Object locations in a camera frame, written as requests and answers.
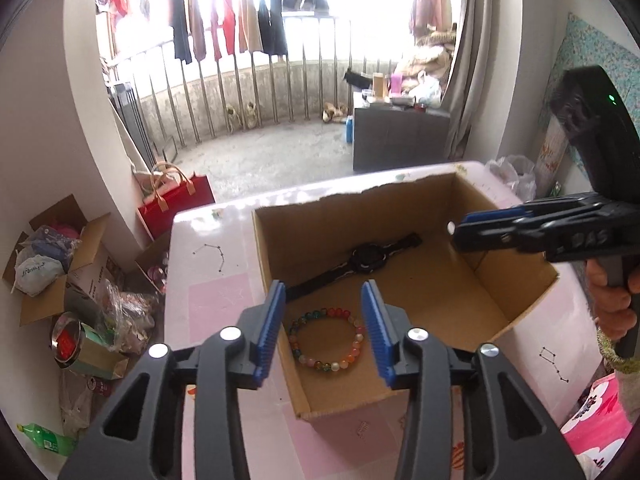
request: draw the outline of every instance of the human hand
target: human hand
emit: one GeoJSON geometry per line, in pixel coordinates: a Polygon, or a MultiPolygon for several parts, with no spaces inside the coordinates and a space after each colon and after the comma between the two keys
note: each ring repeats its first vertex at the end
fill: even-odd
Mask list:
{"type": "Polygon", "coordinates": [[[629,291],[621,286],[607,286],[607,273],[596,260],[587,261],[588,287],[595,303],[596,323],[604,335],[613,341],[622,339],[638,322],[636,313],[629,309],[631,294],[640,292],[640,267],[629,276],[629,291]]]}

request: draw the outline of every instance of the red pants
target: red pants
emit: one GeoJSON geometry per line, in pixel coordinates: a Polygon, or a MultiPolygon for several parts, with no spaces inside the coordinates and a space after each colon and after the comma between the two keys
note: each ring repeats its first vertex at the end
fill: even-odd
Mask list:
{"type": "MultiPolygon", "coordinates": [[[[216,0],[211,1],[211,37],[213,38],[213,54],[217,61],[222,57],[218,44],[218,10],[216,9],[216,0]]],[[[223,7],[222,31],[225,35],[226,53],[231,55],[236,51],[236,15],[234,14],[232,0],[223,0],[223,7]]]]}

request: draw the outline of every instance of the black watch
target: black watch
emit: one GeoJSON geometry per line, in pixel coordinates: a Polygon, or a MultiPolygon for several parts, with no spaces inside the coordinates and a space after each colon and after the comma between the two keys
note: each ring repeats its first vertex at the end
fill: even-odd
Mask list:
{"type": "Polygon", "coordinates": [[[417,247],[421,243],[422,239],[416,233],[411,233],[393,244],[384,246],[373,243],[359,245],[351,251],[351,256],[343,264],[299,285],[290,286],[287,289],[287,302],[311,294],[315,290],[351,274],[370,274],[374,270],[384,267],[386,261],[394,254],[410,247],[417,247]]]}

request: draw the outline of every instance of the green plastic bottle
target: green plastic bottle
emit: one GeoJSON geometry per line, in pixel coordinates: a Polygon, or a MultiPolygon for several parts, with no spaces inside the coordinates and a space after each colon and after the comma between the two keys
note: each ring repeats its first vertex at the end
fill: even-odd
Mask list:
{"type": "Polygon", "coordinates": [[[18,424],[18,431],[28,436],[40,449],[48,449],[60,455],[69,456],[73,453],[78,442],[68,436],[62,436],[37,424],[18,424]]]}

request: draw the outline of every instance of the silver bolt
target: silver bolt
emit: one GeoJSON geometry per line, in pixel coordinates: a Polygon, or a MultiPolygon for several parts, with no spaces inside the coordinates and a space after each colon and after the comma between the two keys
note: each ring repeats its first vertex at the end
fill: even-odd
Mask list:
{"type": "Polygon", "coordinates": [[[227,326],[220,331],[220,337],[225,341],[235,341],[242,335],[237,326],[227,326]]]}
{"type": "Polygon", "coordinates": [[[414,341],[424,341],[429,337],[429,332],[423,328],[412,328],[406,334],[409,336],[409,339],[413,339],[414,341]]]}
{"type": "Polygon", "coordinates": [[[149,355],[154,359],[164,357],[169,351],[169,347],[163,343],[156,343],[149,349],[149,355]]]}
{"type": "Polygon", "coordinates": [[[480,352],[487,357],[496,357],[500,353],[498,347],[491,343],[484,343],[480,347],[480,352]]]}

